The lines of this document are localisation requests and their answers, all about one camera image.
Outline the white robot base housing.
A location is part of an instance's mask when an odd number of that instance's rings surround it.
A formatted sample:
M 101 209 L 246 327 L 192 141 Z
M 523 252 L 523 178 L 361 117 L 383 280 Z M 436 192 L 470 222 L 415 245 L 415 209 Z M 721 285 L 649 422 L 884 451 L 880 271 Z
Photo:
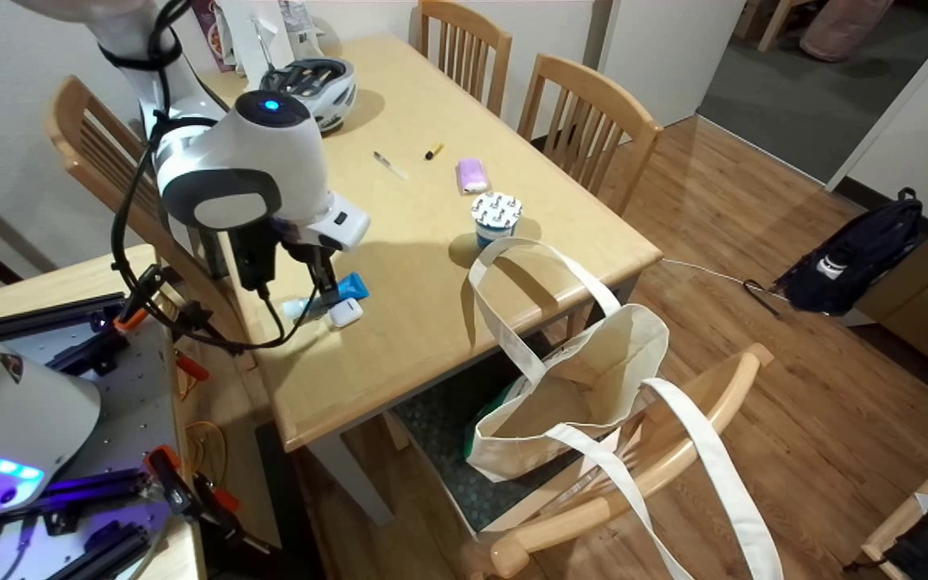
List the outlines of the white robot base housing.
M 91 381 L 0 345 L 0 516 L 36 503 L 88 445 L 96 420 L 101 389 Z

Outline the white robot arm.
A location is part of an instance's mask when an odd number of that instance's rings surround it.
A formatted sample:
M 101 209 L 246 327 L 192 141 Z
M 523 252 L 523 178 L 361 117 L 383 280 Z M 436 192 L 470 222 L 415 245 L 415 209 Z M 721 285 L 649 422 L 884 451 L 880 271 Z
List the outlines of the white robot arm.
M 207 92 L 178 37 L 192 0 L 16 3 L 91 29 L 131 88 L 165 214 L 223 232 L 246 291 L 275 280 L 272 249 L 285 245 L 319 292 L 334 292 L 332 255 L 361 237 L 361 220 L 330 187 L 321 133 L 286 89 L 248 88 L 230 105 Z

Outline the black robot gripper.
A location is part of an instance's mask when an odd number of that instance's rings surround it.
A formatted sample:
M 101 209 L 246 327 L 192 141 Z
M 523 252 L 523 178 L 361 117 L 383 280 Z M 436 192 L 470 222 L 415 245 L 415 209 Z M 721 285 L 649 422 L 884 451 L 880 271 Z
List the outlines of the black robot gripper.
M 277 249 L 285 249 L 293 262 L 299 262 L 310 271 L 310 280 L 321 302 L 332 302 L 339 295 L 339 280 L 330 262 L 334 255 L 334 245 L 315 237 L 311 232 L 286 220 L 266 217 L 230 228 L 230 245 L 243 286 L 255 291 L 259 295 L 265 295 L 266 285 L 275 280 Z

